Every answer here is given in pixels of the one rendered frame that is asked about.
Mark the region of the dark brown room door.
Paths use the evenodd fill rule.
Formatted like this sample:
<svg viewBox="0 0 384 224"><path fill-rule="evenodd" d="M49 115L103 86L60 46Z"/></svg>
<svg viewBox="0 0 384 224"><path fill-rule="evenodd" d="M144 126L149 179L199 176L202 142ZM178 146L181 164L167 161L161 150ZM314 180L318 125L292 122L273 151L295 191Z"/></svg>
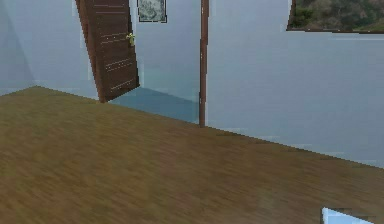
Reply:
<svg viewBox="0 0 384 224"><path fill-rule="evenodd" d="M75 0L101 103L140 86L129 0Z"/></svg>

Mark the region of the brown door frame post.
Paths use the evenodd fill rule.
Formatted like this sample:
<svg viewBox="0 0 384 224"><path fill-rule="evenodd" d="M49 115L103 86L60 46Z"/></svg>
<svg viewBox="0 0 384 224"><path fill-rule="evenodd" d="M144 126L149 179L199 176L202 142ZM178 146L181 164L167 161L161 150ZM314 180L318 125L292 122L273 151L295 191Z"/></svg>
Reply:
<svg viewBox="0 0 384 224"><path fill-rule="evenodd" d="M201 0L199 126L205 127L209 0Z"/></svg>

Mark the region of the grey framed wall picture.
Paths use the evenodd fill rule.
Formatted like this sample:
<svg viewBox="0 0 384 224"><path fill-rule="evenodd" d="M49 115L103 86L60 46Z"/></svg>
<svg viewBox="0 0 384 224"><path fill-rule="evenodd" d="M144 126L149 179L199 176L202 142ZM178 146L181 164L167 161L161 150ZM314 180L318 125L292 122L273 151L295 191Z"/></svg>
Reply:
<svg viewBox="0 0 384 224"><path fill-rule="evenodd" d="M137 0L140 22L166 23L166 0Z"/></svg>

